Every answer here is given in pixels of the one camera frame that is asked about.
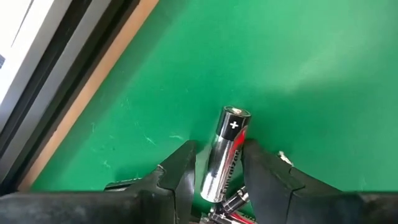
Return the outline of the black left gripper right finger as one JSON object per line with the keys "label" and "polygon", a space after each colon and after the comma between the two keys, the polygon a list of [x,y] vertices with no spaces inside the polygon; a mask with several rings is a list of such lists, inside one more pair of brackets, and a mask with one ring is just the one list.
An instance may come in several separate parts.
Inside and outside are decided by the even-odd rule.
{"label": "black left gripper right finger", "polygon": [[254,139],[245,141],[241,161],[258,224],[398,224],[398,192],[338,190]]}

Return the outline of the silver battery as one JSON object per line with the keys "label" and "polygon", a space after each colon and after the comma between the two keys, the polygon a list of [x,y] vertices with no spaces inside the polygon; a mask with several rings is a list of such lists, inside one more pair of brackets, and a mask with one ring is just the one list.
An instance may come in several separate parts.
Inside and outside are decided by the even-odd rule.
{"label": "silver battery", "polygon": [[255,218],[241,212],[234,212],[230,215],[210,213],[208,216],[216,224],[258,224]]}
{"label": "silver battery", "polygon": [[200,195],[206,201],[219,203],[225,199],[250,120],[247,110],[223,107],[201,183]]}
{"label": "silver battery", "polygon": [[105,186],[104,191],[112,191],[112,192],[124,191],[132,184],[135,184],[136,182],[140,181],[140,179],[141,179],[140,177],[137,177],[133,179],[112,182]]}
{"label": "silver battery", "polygon": [[242,186],[232,196],[222,203],[222,208],[228,215],[236,212],[250,201],[246,186]]}

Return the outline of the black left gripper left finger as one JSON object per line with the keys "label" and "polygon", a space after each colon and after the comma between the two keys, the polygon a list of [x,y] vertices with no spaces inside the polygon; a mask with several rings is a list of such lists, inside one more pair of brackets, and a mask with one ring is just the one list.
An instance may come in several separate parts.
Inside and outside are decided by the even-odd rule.
{"label": "black left gripper left finger", "polygon": [[189,224],[197,142],[186,141],[124,191],[16,192],[0,197],[0,224]]}

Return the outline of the black aluminium table frame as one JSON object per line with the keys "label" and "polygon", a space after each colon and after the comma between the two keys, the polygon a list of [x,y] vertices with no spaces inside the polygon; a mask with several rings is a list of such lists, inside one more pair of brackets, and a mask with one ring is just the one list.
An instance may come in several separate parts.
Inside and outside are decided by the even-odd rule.
{"label": "black aluminium table frame", "polygon": [[0,104],[0,196],[28,173],[140,0],[56,0]]}

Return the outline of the green table mat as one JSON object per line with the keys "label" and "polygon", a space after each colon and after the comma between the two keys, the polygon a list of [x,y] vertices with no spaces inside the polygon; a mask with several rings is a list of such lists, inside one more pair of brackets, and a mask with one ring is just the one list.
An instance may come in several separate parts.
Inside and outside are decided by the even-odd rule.
{"label": "green table mat", "polygon": [[345,191],[398,191],[398,0],[159,0],[34,180],[100,190],[185,141],[197,180],[224,106]]}

